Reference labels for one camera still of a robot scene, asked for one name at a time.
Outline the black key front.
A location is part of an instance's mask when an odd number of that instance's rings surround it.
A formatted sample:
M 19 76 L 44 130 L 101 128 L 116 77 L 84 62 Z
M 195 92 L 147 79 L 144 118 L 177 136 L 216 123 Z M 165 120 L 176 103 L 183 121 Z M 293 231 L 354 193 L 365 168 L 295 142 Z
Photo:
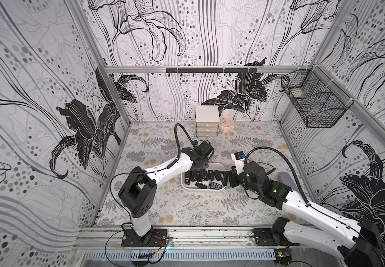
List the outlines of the black key front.
M 198 170 L 197 182 L 203 182 L 204 177 L 205 177 L 204 172 L 205 172 L 205 170 Z

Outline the black key with buttons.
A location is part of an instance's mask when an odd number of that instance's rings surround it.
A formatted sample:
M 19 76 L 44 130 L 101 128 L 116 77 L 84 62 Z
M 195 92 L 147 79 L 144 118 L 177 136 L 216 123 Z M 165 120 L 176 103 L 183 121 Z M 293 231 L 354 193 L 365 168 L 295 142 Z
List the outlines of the black key with buttons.
M 217 181 L 221 181 L 221 174 L 218 170 L 214 170 L 214 177 Z

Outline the white storage tray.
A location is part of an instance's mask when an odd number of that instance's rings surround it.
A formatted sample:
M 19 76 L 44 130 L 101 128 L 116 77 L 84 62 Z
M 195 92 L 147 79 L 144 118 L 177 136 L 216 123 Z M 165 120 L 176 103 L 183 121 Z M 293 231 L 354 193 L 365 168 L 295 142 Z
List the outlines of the white storage tray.
M 206 184 L 207 186 L 209 185 L 209 182 L 210 182 L 208 180 L 208 170 L 213 170 L 213 171 L 218 170 L 220 172 L 221 178 L 222 178 L 221 181 L 217 181 L 215 179 L 213 182 L 221 184 L 224 187 L 223 189 L 225 189 L 226 186 L 224 184 L 224 176 L 223 176 L 223 172 L 226 171 L 225 167 L 219 163 L 213 163 L 213 162 L 209 163 L 209 167 L 207 169 L 205 169 L 205 172 L 204 172 L 205 177 L 204 177 L 204 180 L 202 182 L 203 184 Z M 181 185 L 187 191 L 194 191 L 194 192 L 222 192 L 223 191 L 223 189 L 221 189 L 221 190 L 211 190 L 209 188 L 208 189 L 199 189 L 195 186 L 195 183 L 197 181 L 192 181 L 192 180 L 191 180 L 190 185 L 185 185 L 184 184 L 184 175 L 185 175 L 185 172 L 181 174 Z

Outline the black chrome key fob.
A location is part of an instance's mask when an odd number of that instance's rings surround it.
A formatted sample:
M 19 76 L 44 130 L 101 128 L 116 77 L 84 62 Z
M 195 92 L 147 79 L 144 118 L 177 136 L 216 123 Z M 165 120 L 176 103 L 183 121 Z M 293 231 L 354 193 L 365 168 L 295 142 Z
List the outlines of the black chrome key fob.
M 201 183 L 201 182 L 196 182 L 195 186 L 199 189 L 208 189 L 208 186 L 206 184 Z

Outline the silver black BMW key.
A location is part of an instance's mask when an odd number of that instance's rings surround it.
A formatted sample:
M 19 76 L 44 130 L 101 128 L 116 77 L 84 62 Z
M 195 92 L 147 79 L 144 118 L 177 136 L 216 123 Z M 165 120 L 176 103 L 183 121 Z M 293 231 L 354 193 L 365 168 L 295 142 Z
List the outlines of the silver black BMW key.
M 221 190 L 224 187 L 221 184 L 218 184 L 216 182 L 210 181 L 209 185 L 208 185 L 208 188 L 211 189 L 211 190 Z

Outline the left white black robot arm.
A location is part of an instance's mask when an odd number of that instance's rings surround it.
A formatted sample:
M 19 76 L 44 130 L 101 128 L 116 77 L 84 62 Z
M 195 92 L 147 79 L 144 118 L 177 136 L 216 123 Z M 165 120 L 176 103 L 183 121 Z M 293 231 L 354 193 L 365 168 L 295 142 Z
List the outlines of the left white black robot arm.
M 184 148 L 179 156 L 153 168 L 143 169 L 138 166 L 132 169 L 118 198 L 127 209 L 137 237 L 147 236 L 152 229 L 148 211 L 153 205 L 158 186 L 182 173 L 207 168 L 213 153 L 212 146 L 202 144 L 197 148 Z

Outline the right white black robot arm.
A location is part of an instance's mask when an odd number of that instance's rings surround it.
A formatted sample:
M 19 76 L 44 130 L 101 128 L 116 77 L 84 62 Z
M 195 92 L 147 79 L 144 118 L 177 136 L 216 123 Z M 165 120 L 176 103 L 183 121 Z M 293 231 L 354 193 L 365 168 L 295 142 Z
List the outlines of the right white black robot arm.
M 382 267 L 383 243 L 375 223 L 358 222 L 336 214 L 314 202 L 307 202 L 297 191 L 282 182 L 268 178 L 264 168 L 255 162 L 239 171 L 215 174 L 217 179 L 254 192 L 257 200 L 311 223 L 306 227 L 288 218 L 279 217 L 268 238 L 277 245 L 301 244 L 318 249 L 348 267 Z

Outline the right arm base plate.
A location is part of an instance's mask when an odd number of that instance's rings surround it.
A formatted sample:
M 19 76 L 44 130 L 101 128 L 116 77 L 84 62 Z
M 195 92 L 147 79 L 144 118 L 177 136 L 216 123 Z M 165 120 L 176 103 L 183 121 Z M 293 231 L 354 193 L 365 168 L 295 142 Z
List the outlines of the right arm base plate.
M 270 228 L 253 228 L 250 236 L 254 239 L 255 244 L 260 247 L 300 246 L 299 243 L 292 243 L 288 241 L 283 235 L 277 233 L 274 234 Z

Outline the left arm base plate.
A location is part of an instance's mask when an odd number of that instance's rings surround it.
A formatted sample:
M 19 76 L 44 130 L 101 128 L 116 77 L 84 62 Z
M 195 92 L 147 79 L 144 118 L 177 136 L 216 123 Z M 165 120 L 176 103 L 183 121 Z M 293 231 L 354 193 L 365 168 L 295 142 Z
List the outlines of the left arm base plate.
M 140 237 L 133 229 L 127 229 L 121 245 L 128 248 L 164 247 L 167 243 L 167 233 L 167 229 L 151 228 L 143 237 Z

